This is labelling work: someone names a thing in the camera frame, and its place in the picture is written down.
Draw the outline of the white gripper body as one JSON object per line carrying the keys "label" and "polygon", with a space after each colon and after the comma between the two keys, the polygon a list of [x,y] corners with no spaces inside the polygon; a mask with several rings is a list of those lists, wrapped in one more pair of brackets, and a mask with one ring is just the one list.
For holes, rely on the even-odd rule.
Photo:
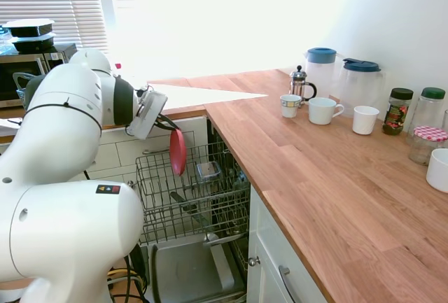
{"label": "white gripper body", "polygon": [[139,108],[130,125],[126,127],[128,135],[144,140],[150,134],[168,97],[152,88],[146,90],[139,100]]}

